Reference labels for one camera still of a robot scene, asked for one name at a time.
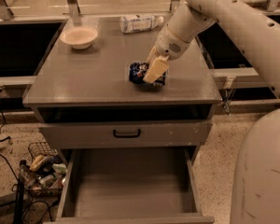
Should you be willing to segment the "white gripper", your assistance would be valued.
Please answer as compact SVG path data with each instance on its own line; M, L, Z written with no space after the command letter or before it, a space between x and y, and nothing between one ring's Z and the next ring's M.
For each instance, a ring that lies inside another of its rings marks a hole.
M169 68L168 59L181 57L189 47L189 36L185 31L174 30L165 24L158 33L155 46L147 56L149 68L143 78L146 83L154 83Z

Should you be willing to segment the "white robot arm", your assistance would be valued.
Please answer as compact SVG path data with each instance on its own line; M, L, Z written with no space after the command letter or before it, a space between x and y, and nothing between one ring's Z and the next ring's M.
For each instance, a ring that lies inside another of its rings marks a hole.
M146 83L217 23L280 100L280 24L241 0L185 0L147 57ZM280 108L251 127L235 166L230 224L280 224Z

